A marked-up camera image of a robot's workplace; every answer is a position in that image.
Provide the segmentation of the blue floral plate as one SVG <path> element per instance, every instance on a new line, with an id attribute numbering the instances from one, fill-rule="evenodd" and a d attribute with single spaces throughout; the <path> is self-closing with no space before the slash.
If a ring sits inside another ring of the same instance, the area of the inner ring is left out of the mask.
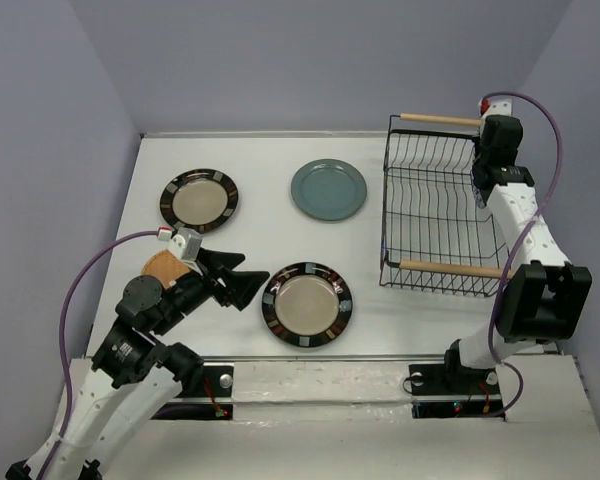
<path id="1" fill-rule="evenodd" d="M 486 208 L 486 204 L 485 204 L 485 201 L 484 201 L 484 199 L 482 197 L 481 189 L 479 188 L 479 185 L 477 183 L 474 171 L 471 171 L 471 187 L 472 187 L 472 192 L 473 192 L 473 196 L 474 196 L 474 200 L 475 200 L 476 206 L 479 209 L 485 209 Z"/>

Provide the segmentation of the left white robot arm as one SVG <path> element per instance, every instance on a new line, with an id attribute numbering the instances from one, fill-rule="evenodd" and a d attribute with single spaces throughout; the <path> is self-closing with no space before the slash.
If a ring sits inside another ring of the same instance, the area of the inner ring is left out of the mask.
<path id="1" fill-rule="evenodd" d="M 167 402 L 199 388 L 203 358 L 160 336 L 209 299 L 245 309 L 269 274 L 240 271 L 244 255 L 187 247 L 182 236 L 168 252 L 185 274 L 168 284 L 146 274 L 127 283 L 82 386 L 67 395 L 68 419 L 35 454 L 12 464 L 6 478 L 101 479 Z"/>

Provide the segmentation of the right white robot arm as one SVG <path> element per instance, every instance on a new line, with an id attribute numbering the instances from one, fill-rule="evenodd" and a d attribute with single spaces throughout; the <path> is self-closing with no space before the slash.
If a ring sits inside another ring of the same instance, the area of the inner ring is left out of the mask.
<path id="1" fill-rule="evenodd" d="M 529 170 L 515 163 L 522 138 L 518 118 L 484 116 L 473 190 L 497 221 L 509 256 L 489 323 L 445 353 L 440 379 L 453 392 L 523 349 L 571 338 L 592 286 L 589 269 L 574 265 L 553 238 Z"/>

